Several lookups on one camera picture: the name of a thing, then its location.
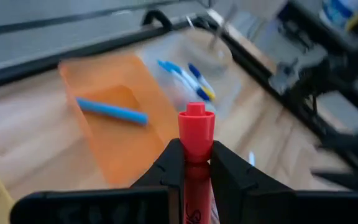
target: wooden table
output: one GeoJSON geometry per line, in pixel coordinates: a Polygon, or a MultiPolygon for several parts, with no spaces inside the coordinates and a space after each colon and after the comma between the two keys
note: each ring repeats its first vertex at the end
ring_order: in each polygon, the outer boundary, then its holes
{"type": "MultiPolygon", "coordinates": [[[[217,21],[221,17],[209,11],[217,21]]],[[[275,65],[238,31],[229,28],[249,52],[271,70],[275,65]]],[[[231,115],[215,139],[294,189],[332,189],[312,178],[310,167],[343,167],[318,154],[315,136],[250,76],[231,115]]],[[[66,104],[56,70],[0,87],[0,179],[13,199],[39,190],[108,188],[66,104]]]]}

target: clear plastic container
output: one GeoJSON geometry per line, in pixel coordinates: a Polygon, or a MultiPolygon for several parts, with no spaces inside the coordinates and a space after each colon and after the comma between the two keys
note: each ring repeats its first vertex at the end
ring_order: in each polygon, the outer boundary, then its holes
{"type": "Polygon", "coordinates": [[[184,85],[180,79],[175,78],[172,74],[161,68],[157,60],[173,62],[186,70],[190,75],[192,73],[188,69],[188,63],[196,65],[216,94],[216,98],[212,103],[206,103],[207,110],[214,111],[218,118],[225,118],[231,110],[233,101],[241,90],[242,83],[238,77],[239,74],[234,74],[226,69],[214,70],[210,69],[210,67],[198,66],[203,58],[207,58],[207,64],[214,65],[216,68],[223,67],[222,60],[216,59],[214,62],[214,57],[208,55],[208,51],[205,51],[203,46],[199,46],[185,34],[186,32],[172,32],[159,39],[155,39],[145,44],[138,50],[137,54],[178,111],[185,110],[187,103],[202,101],[202,99],[194,90],[184,85]]]}

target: desk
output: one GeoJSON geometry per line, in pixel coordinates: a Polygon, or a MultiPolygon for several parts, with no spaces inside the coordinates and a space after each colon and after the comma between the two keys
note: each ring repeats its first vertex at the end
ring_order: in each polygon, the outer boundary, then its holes
{"type": "MultiPolygon", "coordinates": [[[[230,27],[229,32],[275,69],[238,31],[230,27]]],[[[319,155],[314,135],[250,76],[244,75],[243,89],[231,115],[217,124],[215,139],[244,159],[254,152],[259,169],[294,189],[337,189],[312,178],[309,168],[338,168],[341,161],[319,155]]],[[[110,187],[66,104],[56,70],[0,87],[0,179],[13,199],[39,190],[110,187]]]]}

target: orange tray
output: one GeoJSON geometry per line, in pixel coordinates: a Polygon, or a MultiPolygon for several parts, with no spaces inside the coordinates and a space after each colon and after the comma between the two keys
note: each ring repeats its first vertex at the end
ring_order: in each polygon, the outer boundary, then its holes
{"type": "Polygon", "coordinates": [[[150,168],[179,136],[177,112],[146,66],[134,54],[106,54],[59,65],[81,129],[112,187],[127,187],[150,168]],[[146,126],[80,110],[75,98],[146,113],[146,126]]]}

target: red marker cap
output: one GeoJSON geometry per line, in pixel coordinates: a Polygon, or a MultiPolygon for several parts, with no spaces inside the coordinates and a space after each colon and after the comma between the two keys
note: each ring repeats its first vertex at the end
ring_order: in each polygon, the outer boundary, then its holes
{"type": "Polygon", "coordinates": [[[188,103],[178,115],[180,141],[185,147],[185,160],[206,162],[211,158],[214,141],[215,114],[205,111],[204,103],[188,103]]]}

